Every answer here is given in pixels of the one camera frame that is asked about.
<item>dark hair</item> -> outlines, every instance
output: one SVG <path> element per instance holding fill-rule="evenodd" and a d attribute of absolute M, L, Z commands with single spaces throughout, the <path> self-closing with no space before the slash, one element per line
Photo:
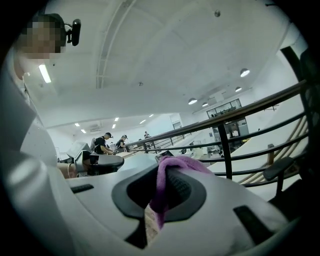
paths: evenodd
<path fill-rule="evenodd" d="M 57 13 L 51 13 L 51 14 L 41 14 L 34 16 L 32 20 L 30 20 L 25 28 L 22 30 L 22 34 L 27 35 L 28 34 L 28 29 L 33 28 L 33 23 L 34 22 L 48 22 L 49 23 L 49 28 L 54 29 L 55 35 L 58 36 L 59 38 L 55 39 L 55 47 L 54 47 L 54 52 L 56 54 L 61 52 L 61 47 L 66 46 L 67 42 L 67 31 L 65 29 L 65 22 L 62 19 L 62 17 L 57 14 Z"/>

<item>white ceiling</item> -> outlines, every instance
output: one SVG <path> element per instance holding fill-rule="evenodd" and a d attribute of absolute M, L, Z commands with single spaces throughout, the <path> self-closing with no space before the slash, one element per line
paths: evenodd
<path fill-rule="evenodd" d="M 289 26 L 262 0 L 68 0 L 46 12 L 82 23 L 79 45 L 46 63 L 52 83 L 38 70 L 25 79 L 46 127 L 194 112 L 233 97 L 252 86 Z M 244 78 L 242 68 L 251 71 Z M 188 105 L 191 97 L 198 102 Z"/>
<path fill-rule="evenodd" d="M 116 133 L 121 131 L 129 131 L 134 128 L 144 127 L 146 124 L 151 122 L 154 118 L 158 117 L 158 115 L 141 115 L 141 116 L 130 116 L 119 118 L 118 121 L 115 121 L 115 118 L 111 119 L 103 119 L 103 120 L 94 120 L 94 121 L 86 121 L 79 122 L 80 126 L 75 126 L 75 124 L 68 124 L 57 127 L 59 131 L 64 132 L 66 134 L 77 136 L 82 135 L 81 129 L 84 129 L 87 134 L 104 134 L 107 132 Z"/>

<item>gray surface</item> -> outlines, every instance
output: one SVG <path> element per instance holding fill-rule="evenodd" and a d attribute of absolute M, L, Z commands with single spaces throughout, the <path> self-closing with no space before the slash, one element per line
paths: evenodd
<path fill-rule="evenodd" d="M 77 199 L 102 226 L 117 237 L 126 238 L 138 223 L 119 213 L 111 191 L 117 182 L 139 171 L 142 170 L 71 179 L 68 183 L 92 184 L 94 189 L 76 194 Z M 184 173 L 205 186 L 204 205 L 187 221 L 165 223 L 152 244 L 140 252 L 142 255 L 227 255 L 253 248 L 253 241 L 233 212 L 238 206 L 248 206 L 271 231 L 276 232 L 287 223 L 274 206 L 231 180 L 196 171 Z"/>
<path fill-rule="evenodd" d="M 118 172 L 128 170 L 139 170 L 143 171 L 150 167 L 156 167 L 157 161 L 155 159 L 156 154 L 136 154 L 124 159 L 124 164 L 118 170 Z"/>
<path fill-rule="evenodd" d="M 248 206 L 271 231 L 287 223 L 274 206 L 231 180 L 195 171 L 184 173 L 205 186 L 206 202 L 188 221 L 165 223 L 152 246 L 145 249 L 148 255 L 159 251 L 162 255 L 229 255 L 252 248 L 251 238 L 233 212 L 238 206 Z"/>
<path fill-rule="evenodd" d="M 46 165 L 13 151 L 2 152 L 0 162 L 9 199 L 30 232 L 52 253 L 75 255 L 74 245 L 70 242 L 72 237 L 57 207 Z"/>
<path fill-rule="evenodd" d="M 249 130 L 248 130 L 248 125 L 244 124 L 244 125 L 239 125 L 239 136 L 244 136 L 244 135 L 248 135 L 249 134 Z"/>

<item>purple cloth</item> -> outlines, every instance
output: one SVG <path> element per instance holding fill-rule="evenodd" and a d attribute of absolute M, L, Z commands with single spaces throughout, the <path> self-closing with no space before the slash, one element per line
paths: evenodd
<path fill-rule="evenodd" d="M 154 198 L 150 201 L 150 207 L 155 212 L 155 220 L 159 229 L 162 229 L 165 222 L 165 213 L 168 211 L 166 198 L 166 167 L 180 167 L 179 171 L 195 170 L 202 173 L 213 174 L 202 162 L 192 159 L 188 156 L 180 155 L 177 157 L 164 156 L 161 158 L 156 177 L 156 191 Z"/>

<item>black slot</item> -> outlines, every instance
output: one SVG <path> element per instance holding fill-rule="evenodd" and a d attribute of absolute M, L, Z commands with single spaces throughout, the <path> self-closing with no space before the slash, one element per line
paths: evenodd
<path fill-rule="evenodd" d="M 270 238 L 273 233 L 245 205 L 234 208 L 233 211 L 248 231 L 253 242 L 258 245 Z"/>

